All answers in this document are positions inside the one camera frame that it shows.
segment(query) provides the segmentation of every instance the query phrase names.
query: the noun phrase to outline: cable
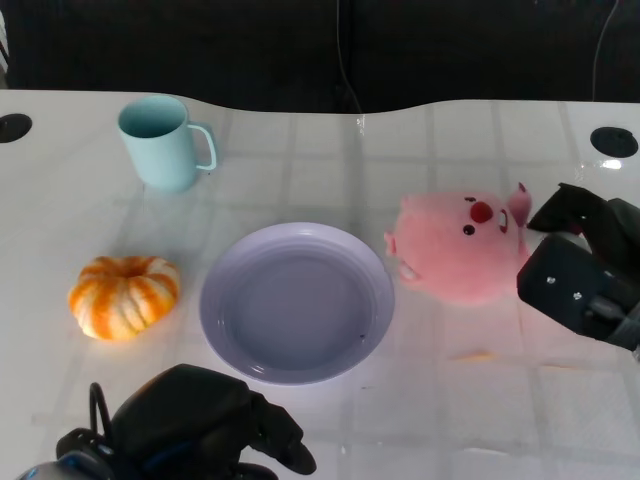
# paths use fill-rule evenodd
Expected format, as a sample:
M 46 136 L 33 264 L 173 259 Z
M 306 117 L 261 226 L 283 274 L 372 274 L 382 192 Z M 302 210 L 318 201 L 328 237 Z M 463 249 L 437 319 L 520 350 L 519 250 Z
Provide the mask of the cable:
M 340 65 L 340 74 L 342 75 L 342 80 L 344 81 L 351 97 L 353 98 L 354 103 L 356 104 L 356 109 L 360 115 L 363 115 L 364 112 L 362 108 L 360 108 L 360 102 L 358 101 L 358 96 L 356 95 L 355 90 L 351 86 L 351 82 L 349 82 L 349 78 L 347 77 L 347 72 L 344 69 L 344 62 L 342 61 L 342 49 L 340 48 L 340 0 L 336 0 L 336 43 L 338 44 L 338 64 Z
M 604 22 L 604 26 L 602 27 L 602 31 L 600 32 L 600 38 L 598 38 L 598 45 L 596 46 L 596 53 L 593 56 L 593 72 L 591 74 L 591 101 L 595 102 L 596 101 L 596 85 L 597 85 L 597 78 L 598 78 L 598 59 L 600 57 L 600 49 L 602 48 L 602 40 L 604 39 L 604 34 L 607 31 L 607 27 L 609 27 L 609 22 L 611 21 L 611 19 L 613 18 L 614 13 L 616 13 L 616 10 L 618 9 L 618 4 L 620 3 L 620 0 L 616 0 L 616 2 L 613 4 L 613 8 L 611 8 L 611 11 L 609 12 L 609 16 L 607 17 L 607 20 L 605 20 Z
M 104 438 L 109 445 L 113 445 L 113 431 L 111 429 L 111 419 L 109 418 L 109 410 L 107 409 L 107 402 L 104 400 L 104 393 L 102 388 L 97 383 L 92 383 L 89 387 L 89 422 L 93 433 L 98 433 L 98 418 L 96 415 L 96 405 L 100 412 L 100 419 L 102 420 L 102 430 L 104 431 Z
M 9 55 L 4 49 L 4 45 L 2 44 L 2 40 L 0 40 L 0 56 L 3 58 L 6 64 L 9 64 Z

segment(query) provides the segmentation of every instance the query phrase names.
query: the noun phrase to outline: plate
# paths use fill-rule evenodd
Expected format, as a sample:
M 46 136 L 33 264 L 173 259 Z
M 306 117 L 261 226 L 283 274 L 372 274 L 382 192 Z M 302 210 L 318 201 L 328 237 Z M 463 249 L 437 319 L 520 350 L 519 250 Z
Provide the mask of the plate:
M 200 318 L 239 372 L 301 385 L 353 368 L 378 346 L 394 309 L 382 261 L 353 235 L 286 223 L 244 237 L 209 272 Z

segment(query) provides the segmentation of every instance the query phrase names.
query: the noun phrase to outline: orange pumpkin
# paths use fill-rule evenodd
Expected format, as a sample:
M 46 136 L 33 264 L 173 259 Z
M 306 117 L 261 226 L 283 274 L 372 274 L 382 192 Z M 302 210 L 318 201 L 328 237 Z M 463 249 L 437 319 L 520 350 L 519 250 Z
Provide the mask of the orange pumpkin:
M 180 295 L 180 275 L 159 257 L 98 257 L 69 292 L 80 328 L 101 340 L 129 340 L 164 317 Z

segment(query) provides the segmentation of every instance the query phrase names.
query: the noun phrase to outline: mug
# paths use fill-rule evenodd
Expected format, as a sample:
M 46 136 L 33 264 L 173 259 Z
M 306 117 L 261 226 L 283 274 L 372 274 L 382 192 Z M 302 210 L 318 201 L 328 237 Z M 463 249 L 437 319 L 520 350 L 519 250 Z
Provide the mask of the mug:
M 167 192 L 182 192 L 196 181 L 197 170 L 216 168 L 216 149 L 208 125 L 189 121 L 178 99 L 153 95 L 127 105 L 118 118 L 124 140 L 140 179 Z M 211 163 L 198 165 L 191 129 L 204 133 Z

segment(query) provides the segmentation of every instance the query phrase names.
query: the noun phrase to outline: table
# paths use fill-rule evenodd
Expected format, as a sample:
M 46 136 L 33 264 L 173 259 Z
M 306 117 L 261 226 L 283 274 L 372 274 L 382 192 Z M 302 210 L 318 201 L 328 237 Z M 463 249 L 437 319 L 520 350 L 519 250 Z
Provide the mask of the table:
M 604 125 L 639 136 L 639 105 L 455 101 L 360 117 L 185 100 L 212 125 L 222 161 L 167 197 L 142 187 L 117 135 L 118 112 L 139 96 L 0 91 L 0 115 L 34 120 L 23 140 L 0 145 L 4 478 L 52 458 L 62 434 L 88 425 L 92 381 L 115 411 L 179 362 L 236 375 L 207 346 L 197 303 L 216 257 L 249 232 L 321 222 L 384 256 L 382 234 L 407 192 L 506 197 L 522 181 L 535 211 L 565 181 L 640 202 L 640 155 L 603 164 L 589 143 Z M 91 341 L 68 311 L 75 276 L 100 254 L 161 255 L 182 270 L 181 302 L 134 342 Z M 513 297 L 465 310 L 399 285 L 396 295 L 385 340 L 348 374 L 302 388 L 248 380 L 304 428 L 319 465 L 312 478 L 638 478 L 640 369 L 628 352 Z M 474 357 L 482 353 L 493 356 Z M 260 454 L 246 458 L 299 478 Z

